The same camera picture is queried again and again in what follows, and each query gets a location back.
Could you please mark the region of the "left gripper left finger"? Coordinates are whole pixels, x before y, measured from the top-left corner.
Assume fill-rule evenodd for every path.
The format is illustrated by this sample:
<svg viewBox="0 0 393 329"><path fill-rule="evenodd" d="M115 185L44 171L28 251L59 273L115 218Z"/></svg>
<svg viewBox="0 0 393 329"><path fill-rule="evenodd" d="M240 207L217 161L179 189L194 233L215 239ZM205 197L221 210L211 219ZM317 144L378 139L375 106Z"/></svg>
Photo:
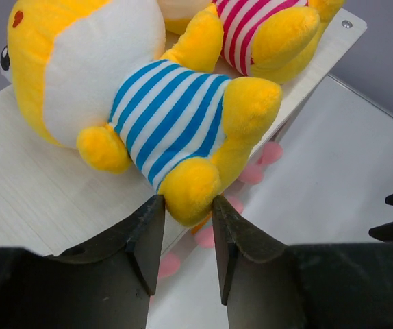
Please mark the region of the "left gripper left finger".
<svg viewBox="0 0 393 329"><path fill-rule="evenodd" d="M144 328L164 224L155 195L60 255L0 247L0 328Z"/></svg>

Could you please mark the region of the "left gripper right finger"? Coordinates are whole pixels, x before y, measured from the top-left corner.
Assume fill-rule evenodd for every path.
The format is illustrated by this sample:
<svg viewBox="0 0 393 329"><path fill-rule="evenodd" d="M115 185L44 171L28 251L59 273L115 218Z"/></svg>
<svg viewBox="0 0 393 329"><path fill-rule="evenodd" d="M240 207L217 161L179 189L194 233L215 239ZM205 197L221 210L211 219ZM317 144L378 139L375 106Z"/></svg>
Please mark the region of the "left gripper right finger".
<svg viewBox="0 0 393 329"><path fill-rule="evenodd" d="M393 243L286 245L222 196L212 214L230 328L393 328Z"/></svg>

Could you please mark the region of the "yellow toy pink stripes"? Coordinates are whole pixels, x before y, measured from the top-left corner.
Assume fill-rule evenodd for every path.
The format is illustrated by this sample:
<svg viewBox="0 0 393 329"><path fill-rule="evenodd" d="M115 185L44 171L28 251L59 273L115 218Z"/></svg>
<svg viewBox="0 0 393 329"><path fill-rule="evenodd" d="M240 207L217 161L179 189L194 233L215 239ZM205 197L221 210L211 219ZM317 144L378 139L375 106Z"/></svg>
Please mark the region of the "yellow toy pink stripes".
<svg viewBox="0 0 393 329"><path fill-rule="evenodd" d="M166 28L185 31L208 9L224 29L221 56L237 72L285 84L311 62L344 0L217 0L159 2Z"/></svg>

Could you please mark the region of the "pink toy red polka-dot shirt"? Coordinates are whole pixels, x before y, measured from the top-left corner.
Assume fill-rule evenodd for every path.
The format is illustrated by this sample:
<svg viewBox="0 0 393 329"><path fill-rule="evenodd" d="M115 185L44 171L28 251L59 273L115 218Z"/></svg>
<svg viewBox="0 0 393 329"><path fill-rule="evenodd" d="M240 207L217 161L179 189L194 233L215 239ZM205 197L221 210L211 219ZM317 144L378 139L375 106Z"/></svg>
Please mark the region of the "pink toy red polka-dot shirt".
<svg viewBox="0 0 393 329"><path fill-rule="evenodd" d="M181 266L181 260L174 252L169 252L160 260L160 268L157 275L157 284L164 278L175 275Z"/></svg>

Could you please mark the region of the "yellow toy blue striped shirt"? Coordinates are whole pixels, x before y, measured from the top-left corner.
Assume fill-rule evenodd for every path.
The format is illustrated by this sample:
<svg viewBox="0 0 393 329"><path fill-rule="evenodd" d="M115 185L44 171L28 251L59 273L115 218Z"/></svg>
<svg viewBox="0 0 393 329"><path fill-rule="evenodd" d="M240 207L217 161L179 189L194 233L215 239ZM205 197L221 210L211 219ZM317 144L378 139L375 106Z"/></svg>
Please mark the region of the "yellow toy blue striped shirt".
<svg viewBox="0 0 393 329"><path fill-rule="evenodd" d="M99 171L137 167L192 227L241 174L283 91L214 72L223 26L211 9L165 44L156 1L17 1L1 68L41 138Z"/></svg>

